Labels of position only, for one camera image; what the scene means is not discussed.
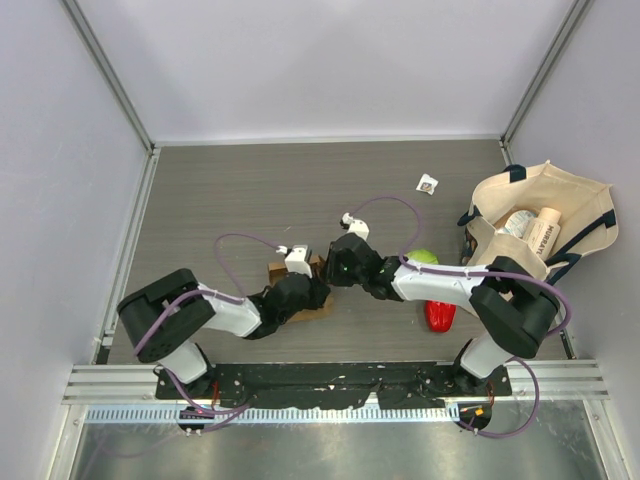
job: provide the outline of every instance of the cardboard box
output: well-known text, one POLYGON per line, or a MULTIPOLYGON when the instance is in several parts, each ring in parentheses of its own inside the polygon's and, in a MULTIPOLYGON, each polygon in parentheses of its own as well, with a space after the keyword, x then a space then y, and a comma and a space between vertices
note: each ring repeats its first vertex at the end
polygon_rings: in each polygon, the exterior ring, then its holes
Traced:
MULTIPOLYGON (((309 261, 311 269, 314 273, 318 273, 324 266, 324 258, 319 255, 311 255, 309 261)), ((284 278, 287 274, 287 267, 284 263, 269 263, 269 285, 274 286, 278 280, 284 278)), ((318 310, 302 310, 289 319, 287 323, 300 322, 303 320, 314 320, 316 318, 324 318, 333 312, 333 293, 329 293, 322 308, 318 310)))

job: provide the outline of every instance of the gray floor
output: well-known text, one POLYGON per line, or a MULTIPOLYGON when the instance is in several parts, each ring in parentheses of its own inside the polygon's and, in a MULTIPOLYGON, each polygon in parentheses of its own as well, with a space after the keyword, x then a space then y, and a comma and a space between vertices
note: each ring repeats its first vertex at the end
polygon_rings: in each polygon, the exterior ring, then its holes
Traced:
MULTIPOLYGON (((217 236, 251 232, 286 245, 309 244, 324 255, 343 233, 342 214, 382 194, 419 207, 427 228, 416 248, 457 264, 463 232, 456 221, 475 185, 503 168, 498 142, 491 140, 163 148, 127 290, 188 267, 201 282, 235 294, 213 257, 217 236), (423 173, 440 181, 433 196, 415 190, 423 173)), ((361 216, 382 254, 397 253, 415 229, 412 213, 397 202, 377 202, 361 216)), ((244 239, 225 240, 222 251, 252 292, 267 283, 267 262, 281 258, 244 239)), ((483 330, 459 309, 453 328, 435 334, 415 303, 377 301, 357 288, 334 294, 332 316, 285 325, 262 340, 215 331, 195 340, 213 362, 453 360, 483 330)), ((545 341, 538 358, 566 358, 560 339, 545 341)), ((118 328, 109 362, 132 361, 118 328)))

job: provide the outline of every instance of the white wall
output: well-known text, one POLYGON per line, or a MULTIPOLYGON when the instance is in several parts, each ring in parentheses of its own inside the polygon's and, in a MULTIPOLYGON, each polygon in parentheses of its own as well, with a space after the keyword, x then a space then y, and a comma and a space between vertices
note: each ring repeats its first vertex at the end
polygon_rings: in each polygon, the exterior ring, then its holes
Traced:
POLYGON ((60 4, 0 4, 0 476, 42 478, 144 152, 60 4))
POLYGON ((572 173, 613 183, 620 236, 583 259, 561 287, 576 307, 575 344, 598 359, 640 475, 640 3, 594 2, 534 103, 515 161, 550 158, 572 173))
POLYGON ((155 140, 500 134, 571 0, 81 0, 155 140))

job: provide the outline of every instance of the red bell pepper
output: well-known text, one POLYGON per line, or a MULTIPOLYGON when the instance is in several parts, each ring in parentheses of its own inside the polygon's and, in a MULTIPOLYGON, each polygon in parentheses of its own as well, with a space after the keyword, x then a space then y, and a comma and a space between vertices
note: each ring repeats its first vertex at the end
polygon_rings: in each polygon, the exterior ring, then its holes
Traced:
POLYGON ((448 332, 453 324, 456 306, 450 303, 427 300, 424 304, 424 314, 427 325, 433 332, 448 332))

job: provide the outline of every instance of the small packet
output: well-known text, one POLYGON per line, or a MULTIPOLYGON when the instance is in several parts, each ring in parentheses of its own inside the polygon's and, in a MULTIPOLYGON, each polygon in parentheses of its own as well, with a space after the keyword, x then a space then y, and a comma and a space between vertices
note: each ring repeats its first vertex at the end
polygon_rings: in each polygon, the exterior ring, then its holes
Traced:
POLYGON ((432 176, 425 173, 420 178, 420 182, 418 182, 416 190, 418 190, 419 192, 428 193, 429 195, 433 195, 433 191, 436 189, 436 185, 438 185, 438 181, 432 176))

